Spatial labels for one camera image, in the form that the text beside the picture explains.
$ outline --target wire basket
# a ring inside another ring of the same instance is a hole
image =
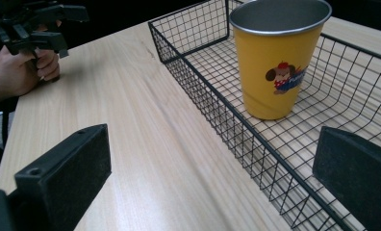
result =
[[[244,108],[228,15],[211,0],[148,22],[161,62],[293,230],[365,230],[312,174],[322,126],[381,146],[381,57],[324,34],[292,112],[262,121]]]

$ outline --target black wire basket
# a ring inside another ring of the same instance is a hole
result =
[[[244,108],[229,13],[211,0],[148,22],[161,62],[293,230],[365,230],[314,177],[322,126],[381,146],[381,56],[322,34],[292,112]]]

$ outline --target cartoon character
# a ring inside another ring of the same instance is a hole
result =
[[[300,67],[295,69],[294,65],[281,62],[275,68],[270,69],[266,74],[268,81],[274,81],[274,94],[284,94],[288,90],[301,84],[305,74],[305,69]]]

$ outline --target person's arm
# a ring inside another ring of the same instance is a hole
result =
[[[45,81],[60,75],[59,56],[52,50],[37,50],[36,66],[30,62],[35,57],[30,52],[13,56],[4,46],[0,51],[0,101],[20,96],[32,90],[43,78]]]

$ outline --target cartoon print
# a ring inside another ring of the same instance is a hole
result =
[[[270,69],[266,74],[268,81],[274,81],[274,94],[283,94],[290,89],[300,85],[305,75],[305,70],[295,69],[294,65],[281,62],[275,68]]]

